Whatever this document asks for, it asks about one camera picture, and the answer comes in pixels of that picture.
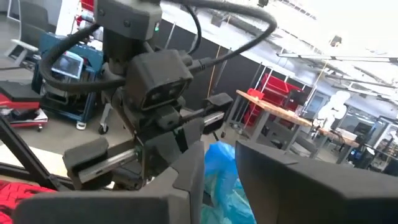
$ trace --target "black cable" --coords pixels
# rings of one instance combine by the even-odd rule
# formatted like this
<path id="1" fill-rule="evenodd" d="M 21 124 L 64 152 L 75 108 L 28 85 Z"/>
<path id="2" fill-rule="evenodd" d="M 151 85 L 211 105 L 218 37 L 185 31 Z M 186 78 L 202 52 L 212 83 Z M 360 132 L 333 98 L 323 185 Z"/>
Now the black cable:
<path id="1" fill-rule="evenodd" d="M 199 49 L 199 46 L 201 43 L 201 26 L 200 26 L 199 19 L 198 19 L 197 15 L 195 14 L 195 12 L 193 11 L 193 9 L 188 5 L 183 5 L 183 6 L 187 9 L 189 14 L 192 16 L 192 19 L 195 22 L 195 25 L 197 27 L 197 39 L 195 40 L 195 44 L 193 45 L 193 47 L 187 53 L 187 54 L 191 55 Z"/>
<path id="2" fill-rule="evenodd" d="M 258 37 L 255 39 L 249 41 L 248 43 L 244 44 L 240 48 L 236 49 L 233 52 L 227 53 L 225 55 L 222 55 L 219 58 L 214 58 L 213 60 L 206 61 L 204 64 L 202 64 L 202 69 L 205 69 L 206 67 L 214 66 L 219 63 L 224 62 L 225 60 L 231 59 L 242 52 L 249 50 L 250 48 L 254 47 L 255 45 L 259 44 L 261 41 L 263 41 L 265 38 L 270 36 L 277 28 L 277 22 L 275 18 L 270 15 L 268 12 L 266 12 L 263 9 L 259 8 L 254 8 L 254 7 L 248 7 L 248 6 L 242 6 L 239 4 L 234 4 L 230 2 L 219 2 L 219 1 L 214 1 L 214 0 L 168 0 L 173 3 L 179 3 L 179 4 L 186 4 L 189 6 L 195 6 L 195 7 L 204 7 L 204 8 L 209 8 L 209 9 L 215 9 L 215 10 L 220 10 L 220 11 L 226 11 L 230 13 L 236 13 L 236 14 L 242 14 L 245 16 L 250 16 L 256 19 L 260 19 L 266 23 L 268 23 L 267 29 Z"/>
<path id="3" fill-rule="evenodd" d="M 64 83 L 55 79 L 52 76 L 52 65 L 62 56 L 64 52 L 79 43 L 80 40 L 87 38 L 90 34 L 100 28 L 100 25 L 93 24 L 90 27 L 79 30 L 78 32 L 66 37 L 58 45 L 52 47 L 46 52 L 39 63 L 39 72 L 44 80 L 52 87 L 59 90 L 71 93 L 88 93 L 106 90 L 110 88 L 117 88 L 123 86 L 125 81 L 123 78 L 117 78 L 107 82 L 78 82 L 78 83 Z"/>

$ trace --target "red fabric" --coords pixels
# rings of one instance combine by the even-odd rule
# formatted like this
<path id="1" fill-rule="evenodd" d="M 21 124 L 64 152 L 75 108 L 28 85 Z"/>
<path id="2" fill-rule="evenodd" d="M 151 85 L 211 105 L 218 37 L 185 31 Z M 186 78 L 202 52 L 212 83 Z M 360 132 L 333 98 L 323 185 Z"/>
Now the red fabric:
<path id="1" fill-rule="evenodd" d="M 12 224 L 12 211 L 17 207 L 18 203 L 25 198 L 42 192 L 54 192 L 54 190 L 0 180 L 0 224 Z"/>

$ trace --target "monitor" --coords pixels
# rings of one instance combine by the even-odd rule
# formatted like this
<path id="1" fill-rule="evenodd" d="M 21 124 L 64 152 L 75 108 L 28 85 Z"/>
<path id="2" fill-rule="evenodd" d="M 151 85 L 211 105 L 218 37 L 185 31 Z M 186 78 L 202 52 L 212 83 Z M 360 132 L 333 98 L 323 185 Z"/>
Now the monitor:
<path id="1" fill-rule="evenodd" d="M 71 78 L 80 79 L 84 59 L 72 52 L 66 51 L 52 67 L 53 72 L 66 75 Z"/>

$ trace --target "white robot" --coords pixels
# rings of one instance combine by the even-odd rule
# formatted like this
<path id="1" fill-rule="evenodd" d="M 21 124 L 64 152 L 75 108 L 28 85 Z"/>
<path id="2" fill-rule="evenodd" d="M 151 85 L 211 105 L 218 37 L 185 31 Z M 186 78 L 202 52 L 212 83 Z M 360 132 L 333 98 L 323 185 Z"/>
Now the white robot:
<path id="1" fill-rule="evenodd" d="M 317 118 L 314 119 L 312 123 L 314 127 L 321 127 L 329 131 L 335 119 L 341 119 L 346 114 L 347 107 L 344 103 L 350 97 L 350 93 L 346 91 L 337 91 L 336 94 L 331 96 L 330 101 L 321 108 Z"/>

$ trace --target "desk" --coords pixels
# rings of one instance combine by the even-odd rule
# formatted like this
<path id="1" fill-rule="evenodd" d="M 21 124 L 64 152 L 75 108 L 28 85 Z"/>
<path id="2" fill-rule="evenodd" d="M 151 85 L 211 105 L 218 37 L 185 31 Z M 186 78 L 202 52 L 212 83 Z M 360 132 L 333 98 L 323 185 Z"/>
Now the desk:
<path id="1" fill-rule="evenodd" d="M 340 143 L 345 145 L 344 149 L 340 152 L 340 155 L 337 159 L 337 162 L 336 162 L 337 164 L 341 164 L 345 159 L 347 159 L 348 155 L 351 153 L 351 151 L 354 148 L 359 147 L 359 144 L 356 141 L 350 140 L 343 136 L 339 136 L 339 135 L 332 133 L 330 131 L 327 131 L 323 128 L 318 129 L 318 133 L 320 133 L 322 135 L 322 139 L 321 139 L 320 144 L 318 145 L 318 150 L 315 151 L 314 153 L 311 153 L 310 158 L 315 158 L 317 156 L 319 151 L 322 149 L 323 145 L 325 145 L 326 140 L 328 138 L 330 138 L 332 140 L 337 140 Z"/>
<path id="2" fill-rule="evenodd" d="M 266 125 L 266 122 L 267 122 L 270 114 L 273 114 L 273 115 L 277 116 L 278 118 L 285 119 L 285 120 L 290 121 L 295 124 L 292 137 L 287 144 L 284 144 L 284 146 L 282 148 L 283 150 L 290 149 L 292 144 L 295 142 L 297 135 L 300 132 L 301 126 L 310 127 L 312 125 L 311 122 L 297 116 L 293 111 L 287 111 L 287 110 L 280 108 L 278 106 L 275 106 L 271 103 L 265 102 L 263 100 L 259 100 L 258 98 L 248 95 L 247 93 L 240 91 L 240 90 L 236 90 L 236 93 L 238 94 L 238 96 L 236 97 L 235 103 L 231 109 L 231 112 L 228 115 L 228 118 L 226 121 L 227 124 L 230 124 L 233 122 L 232 121 L 233 116 L 236 112 L 236 109 L 238 108 L 238 105 L 240 104 L 240 101 L 243 98 L 246 100 L 249 100 L 250 102 L 252 102 L 262 108 L 261 113 L 260 113 L 259 117 L 257 118 L 256 123 L 254 125 L 253 134 L 252 135 L 248 134 L 249 139 L 252 142 L 257 141 L 258 137 L 261 134 L 261 130 Z"/>

